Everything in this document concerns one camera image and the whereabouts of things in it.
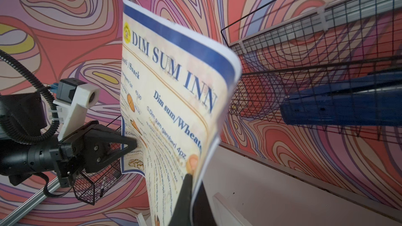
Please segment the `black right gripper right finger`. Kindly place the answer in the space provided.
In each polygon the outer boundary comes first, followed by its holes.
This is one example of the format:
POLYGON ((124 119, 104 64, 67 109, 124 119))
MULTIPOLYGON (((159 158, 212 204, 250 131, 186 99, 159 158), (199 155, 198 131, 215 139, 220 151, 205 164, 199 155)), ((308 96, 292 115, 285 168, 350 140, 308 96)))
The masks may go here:
POLYGON ((201 183, 193 206, 193 225, 217 226, 203 183, 201 183))

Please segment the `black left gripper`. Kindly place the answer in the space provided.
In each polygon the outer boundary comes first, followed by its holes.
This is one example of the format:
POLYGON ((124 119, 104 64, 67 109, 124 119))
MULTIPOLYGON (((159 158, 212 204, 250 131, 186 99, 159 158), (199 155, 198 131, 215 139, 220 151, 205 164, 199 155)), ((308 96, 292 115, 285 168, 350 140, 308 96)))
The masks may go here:
POLYGON ((57 140, 50 147, 50 156, 61 187, 67 188, 83 170, 99 172, 136 148, 137 139, 91 121, 57 140))

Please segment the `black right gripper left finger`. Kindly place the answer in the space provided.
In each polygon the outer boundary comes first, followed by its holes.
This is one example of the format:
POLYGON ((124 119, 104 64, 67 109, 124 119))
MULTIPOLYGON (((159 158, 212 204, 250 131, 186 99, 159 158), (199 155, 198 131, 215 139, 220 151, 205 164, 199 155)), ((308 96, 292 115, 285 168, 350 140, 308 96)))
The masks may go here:
POLYGON ((192 182, 193 176, 186 174, 169 226, 191 225, 192 182))

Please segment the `Dim Sum Inn menu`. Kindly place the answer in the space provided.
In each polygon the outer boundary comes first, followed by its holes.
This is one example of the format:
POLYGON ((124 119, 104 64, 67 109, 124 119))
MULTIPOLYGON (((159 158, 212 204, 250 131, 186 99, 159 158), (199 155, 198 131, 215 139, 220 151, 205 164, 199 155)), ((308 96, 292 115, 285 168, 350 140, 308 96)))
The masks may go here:
POLYGON ((121 133, 137 148, 120 160, 146 180, 151 222, 168 226, 186 174, 192 208, 242 74, 228 47, 124 0, 121 133))

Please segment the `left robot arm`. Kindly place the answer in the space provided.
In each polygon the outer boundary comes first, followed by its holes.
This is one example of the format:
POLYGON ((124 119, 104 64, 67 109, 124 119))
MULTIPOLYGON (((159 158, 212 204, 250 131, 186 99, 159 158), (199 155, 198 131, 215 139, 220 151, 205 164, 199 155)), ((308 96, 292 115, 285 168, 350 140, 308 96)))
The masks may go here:
POLYGON ((99 99, 97 86, 76 78, 46 86, 8 53, 1 60, 35 88, 1 96, 1 175, 17 186, 31 176, 49 182, 54 171, 61 187, 94 205, 120 179, 119 160, 137 140, 86 122, 99 99))

